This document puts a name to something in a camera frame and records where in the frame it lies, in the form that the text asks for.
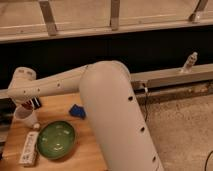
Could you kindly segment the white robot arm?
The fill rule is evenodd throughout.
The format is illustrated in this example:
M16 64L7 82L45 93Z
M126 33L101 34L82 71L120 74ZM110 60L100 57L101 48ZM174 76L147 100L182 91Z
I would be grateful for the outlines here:
M18 67L7 95L17 104L33 97L78 92L109 171L164 171L131 85L119 61L99 61L38 79Z

